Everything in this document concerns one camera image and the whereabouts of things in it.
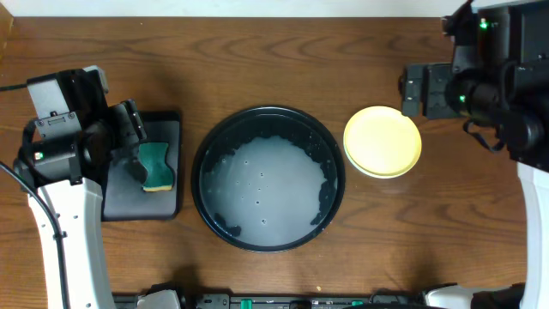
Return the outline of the green yellow sponge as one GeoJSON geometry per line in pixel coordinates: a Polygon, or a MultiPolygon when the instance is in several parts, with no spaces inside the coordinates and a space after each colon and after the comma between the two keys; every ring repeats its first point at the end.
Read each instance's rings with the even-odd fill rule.
{"type": "Polygon", "coordinates": [[[170,191],[173,188],[173,171],[166,163],[168,147],[166,142],[148,142],[139,145],[137,158],[147,174],[142,185],[144,191],[170,191]]]}

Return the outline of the yellow plate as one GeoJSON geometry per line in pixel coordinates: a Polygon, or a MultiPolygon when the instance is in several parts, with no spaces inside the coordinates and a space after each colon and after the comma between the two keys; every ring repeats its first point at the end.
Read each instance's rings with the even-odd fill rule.
{"type": "Polygon", "coordinates": [[[395,108],[369,106],[348,120],[343,147],[351,164],[377,179],[392,179],[418,162],[422,141],[413,120],[395,108]]]}

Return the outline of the mint plate front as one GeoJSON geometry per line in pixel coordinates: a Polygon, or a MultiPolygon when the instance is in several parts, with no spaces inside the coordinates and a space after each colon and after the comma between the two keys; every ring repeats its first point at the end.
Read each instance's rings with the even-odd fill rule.
{"type": "Polygon", "coordinates": [[[411,171],[417,161],[415,161],[412,165],[408,166],[408,167],[405,167],[403,169],[400,169],[400,170],[397,170],[395,173],[373,173],[372,171],[369,171],[369,170],[366,170],[364,169],[362,166],[360,166],[353,158],[352,156],[349,154],[349,151],[347,150],[347,146],[344,146],[344,153],[347,157],[347,159],[349,160],[350,164],[352,165],[352,167],[359,171],[360,173],[368,176],[368,177],[371,177],[371,178],[374,178],[374,179],[394,179],[394,178],[398,178],[406,173],[408,173],[409,171],[411,171]]]}

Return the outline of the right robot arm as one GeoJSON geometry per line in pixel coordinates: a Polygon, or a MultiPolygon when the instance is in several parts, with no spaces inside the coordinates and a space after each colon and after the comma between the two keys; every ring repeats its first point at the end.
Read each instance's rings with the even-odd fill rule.
{"type": "Polygon", "coordinates": [[[475,7],[467,0],[442,17],[453,39],[448,63],[409,64],[399,81],[401,112],[428,119],[464,117],[463,129],[517,164],[527,217],[524,285],[471,292],[474,304],[548,306],[548,3],[475,7]]]}

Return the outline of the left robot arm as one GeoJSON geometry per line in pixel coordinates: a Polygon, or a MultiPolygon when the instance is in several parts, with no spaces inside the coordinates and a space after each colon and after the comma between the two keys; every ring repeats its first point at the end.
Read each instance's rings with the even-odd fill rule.
{"type": "Polygon", "coordinates": [[[38,226],[51,308],[178,308],[176,291],[112,293],[103,221],[170,220],[181,186],[181,118],[106,102],[98,66],[26,82],[36,118],[22,133],[10,175],[38,226]]]}

